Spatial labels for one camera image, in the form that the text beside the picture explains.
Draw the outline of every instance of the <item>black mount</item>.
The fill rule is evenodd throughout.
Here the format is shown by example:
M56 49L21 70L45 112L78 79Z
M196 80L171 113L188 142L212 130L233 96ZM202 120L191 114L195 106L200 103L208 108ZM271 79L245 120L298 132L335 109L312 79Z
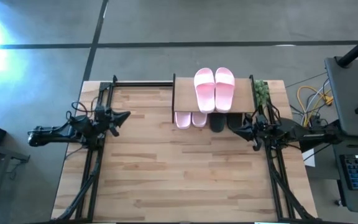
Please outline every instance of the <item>black mount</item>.
M117 127L121 127L131 114L129 111L117 113L111 109L112 93L116 82L117 77L114 76L112 82L100 83L96 108L94 111L90 111L94 113L94 120L90 119L87 115L72 117L68 111L66 113L67 122L64 125L60 127L37 126L34 130L28 132L29 144L34 147L44 146L50 142L77 142L88 149L80 192L62 215L54 220L50 220L48 223L84 223L92 222L93 220L106 131L109 130L113 136L117 137L119 135ZM105 90L108 90L108 98L106 104L103 105ZM67 128L68 134L62 134ZM98 155L94 168L90 172L92 155L95 151ZM87 217L83 218L84 197L91 186L89 210ZM70 219L74 211L76 211L75 219Z
M251 75L251 85L255 96L254 77ZM337 223L322 221L310 215L301 203L296 199L288 186L288 177L285 171L282 149L288 146L290 142L301 141L310 147L317 146L323 142L330 144L339 144L342 141L342 132L338 123L331 123L327 126L315 126L313 128L304 128L296 122L280 117L279 110L268 100L266 105L268 118L265 116L264 108L257 104L254 97L256 111L253 114L246 114L243 120L243 126L234 132L247 141L254 142L254 150L259 151L262 145L265 146L267 155L267 165L272 182L272 192L275 201L278 222L286 223ZM280 173L274 164L277 158ZM277 185L283 190L287 203L289 218L283 217L280 196Z

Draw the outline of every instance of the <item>green plant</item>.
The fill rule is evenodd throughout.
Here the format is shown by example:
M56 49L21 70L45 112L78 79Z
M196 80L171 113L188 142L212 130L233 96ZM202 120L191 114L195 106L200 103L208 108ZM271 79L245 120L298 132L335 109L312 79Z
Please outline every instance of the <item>green plant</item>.
M258 105L265 105L269 98L269 88L262 80L255 81L255 93Z

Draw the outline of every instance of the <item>yellow cable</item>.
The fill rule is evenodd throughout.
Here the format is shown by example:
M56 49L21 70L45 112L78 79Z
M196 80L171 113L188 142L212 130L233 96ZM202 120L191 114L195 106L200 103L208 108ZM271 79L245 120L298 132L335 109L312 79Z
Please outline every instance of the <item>yellow cable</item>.
M311 116L313 115L313 111L314 111L314 109L317 108L317 105L318 105L318 103L320 102L320 100L324 97L325 94L329 93L330 91L331 91L331 90L328 90L326 93L321 94L320 98L318 98L317 102L314 104L313 109L310 110L311 112L310 112L309 117L306 118L305 122L303 123L303 126L304 126L304 127L307 127L307 125L309 124L309 120L310 120Z
M300 98L300 91L301 91L301 89L303 89L303 88L308 88L308 89L310 89L310 90L313 90L315 93L318 93L318 91L317 91L315 88L313 88L312 86L301 86L301 87L298 88L298 91L297 91L297 93L296 93L296 97L298 98L299 105L301 105L301 108L302 108L303 112L305 113L305 112L306 112L306 109L305 109L305 107L303 106L303 103L302 103L301 98Z

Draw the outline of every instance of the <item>pink shoe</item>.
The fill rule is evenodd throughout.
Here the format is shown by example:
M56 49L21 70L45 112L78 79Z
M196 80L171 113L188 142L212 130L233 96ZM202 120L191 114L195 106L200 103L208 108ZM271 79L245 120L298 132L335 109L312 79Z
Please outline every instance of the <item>pink shoe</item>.
M175 112L175 121L179 129L188 129L191 124L191 113Z
M202 113L215 110L215 80L211 69L202 68L194 76L198 109Z
M206 124L206 117L207 114L200 113L200 112L192 112L191 114L191 122L197 128L202 128Z
M227 68L218 68L215 73L215 107L220 113L227 113L231 108L234 95L234 76Z

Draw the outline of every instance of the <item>black cable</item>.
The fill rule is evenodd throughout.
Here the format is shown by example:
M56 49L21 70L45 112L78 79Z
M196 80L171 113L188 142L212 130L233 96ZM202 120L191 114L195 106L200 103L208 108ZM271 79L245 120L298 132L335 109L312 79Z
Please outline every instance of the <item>black cable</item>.
M306 105L309 105L310 98L311 98L312 96L314 96L314 95L315 95L315 93L312 93L312 94L308 97L308 99L307 99L307 101L306 101Z
M294 146L294 145L292 145L292 144L286 144L287 146L291 146L291 147L294 147L294 148L297 148L297 149L299 149L299 150L301 150L301 148L300 147L298 147L298 146Z
M328 121L326 119L321 119L322 121L325 121L327 125L329 125Z
M311 80L311 79L313 79L313 78L319 77L319 76L324 75L324 74L327 74L327 72L323 72L323 73L318 74L318 75L315 75L315 76L313 76L313 77L311 77L311 78L307 78L307 79L305 79L305 80L302 80L302 81L296 82L296 83L294 83L294 84L288 85L288 86L286 86L285 88L291 87L291 86L296 85L296 84L299 84L299 83L303 83L303 82L305 82L305 81Z
M302 111L300 111L300 110L298 110L298 109L296 109L294 106L292 106L292 105L290 105L290 107L292 108L292 109L294 109L295 111L297 111L297 112L299 112L299 113L301 113L301 114L303 114L304 112L302 112Z
M85 148L84 146L81 146L79 149L76 149L76 150L72 151L71 153L67 154L67 155L65 156L65 160L66 160L69 156L71 156L72 154L74 154L74 153L76 153L76 152L78 152L79 150L84 149L84 148Z
M25 163L25 162L20 162L20 163L16 164L15 167L13 167L13 169L12 169L11 171L6 172L7 174L9 174L9 178L10 178L11 180L14 180L14 179L16 178L16 169L17 169L19 166L23 165L23 164L26 164L26 163Z
M330 146L330 145L331 145L331 144L328 144L328 145L322 147L321 149L317 150L317 151L316 151L315 153L313 153L312 155L308 156L308 157L307 157L306 159L304 159L303 161L308 160L310 157L316 155L317 153L321 152L323 149L327 148L327 147Z
M328 82L328 78L327 80L323 83L323 96L324 96L324 103L327 102L327 98L326 98L326 90L325 90L325 86L326 86L326 83Z
M78 108L78 105L81 105L82 108L84 108L83 110L79 109ZM85 105L79 101L74 101L71 103L71 107L76 110L76 111L80 111L80 112L84 112L85 113L85 116L88 116L88 113L89 112L92 112L92 111L88 111L88 109L86 109Z
M93 98L93 100L91 101L91 115L90 116L92 116L92 114L93 114L93 112L94 112L94 109L93 109L93 103L94 103L94 101L97 99L97 98L99 98L98 96L95 96L95 98Z
M273 104L272 104L272 102L269 102L270 103L270 105L272 106L272 108L274 108L274 110L275 111L273 111L273 113L274 113L274 116L277 118L277 121L279 122L279 124L278 125L282 125L282 123L281 123L281 115L280 115L280 111L277 109L277 107L275 107Z
M310 112L313 112L313 111L315 111L315 110L319 110L319 109L321 109L321 108L324 107L324 106L326 106L326 104L323 104L323 105L321 105L321 106L319 106L319 107L317 107L317 108L315 108L315 109L313 109L313 110L309 110L309 111L307 111L306 113L310 113Z

